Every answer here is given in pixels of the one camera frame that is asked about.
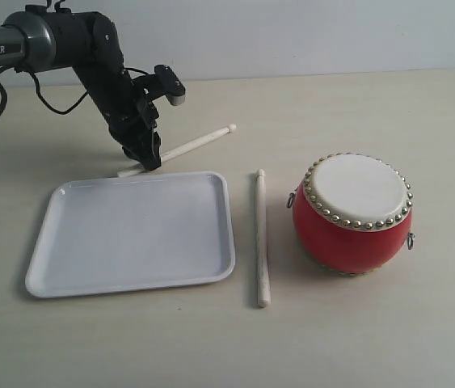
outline wooden drumstick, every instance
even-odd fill
[[[176,158],[182,154],[186,154],[187,152],[194,150],[195,148],[204,146],[211,141],[215,141],[219,139],[220,137],[225,136],[227,133],[232,133],[236,130],[236,124],[230,124],[227,127],[217,129],[214,132],[208,133],[207,135],[204,135],[203,137],[198,137],[195,140],[191,140],[188,143],[182,144],[178,146],[177,148],[174,148],[173,150],[169,150],[165,152],[164,154],[161,155],[161,162],[167,162],[170,159]],[[127,168],[126,170],[122,170],[117,173],[117,176],[119,177],[124,177],[124,176],[133,176],[140,174],[144,172],[145,169],[141,164],[137,164],[135,166],[132,166],[130,168]]]
[[[270,305],[270,278],[267,258],[267,188],[265,171],[258,170],[256,178],[256,234],[258,249],[258,305]]]

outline plastic tray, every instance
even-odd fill
[[[212,283],[234,268],[225,179],[214,172],[66,183],[26,275],[36,297]]]

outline table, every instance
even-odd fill
[[[235,134],[154,173],[229,184],[237,264],[214,285],[35,300],[24,275],[51,192],[131,162],[88,99],[10,89],[0,120],[0,387],[455,387],[455,70],[186,82],[162,150]],[[58,107],[80,86],[45,87]],[[414,249],[356,278],[298,246],[285,202],[317,158],[371,154],[415,194]],[[256,307],[254,173],[267,172],[272,305]]]

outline drum head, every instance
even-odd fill
[[[305,187],[311,204],[341,226],[377,231],[397,225],[410,210],[408,183],[375,158],[338,154],[321,159],[310,174]]]

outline drum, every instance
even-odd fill
[[[320,264],[361,274],[412,248],[411,186],[380,159],[361,154],[320,158],[291,194],[293,223]]]

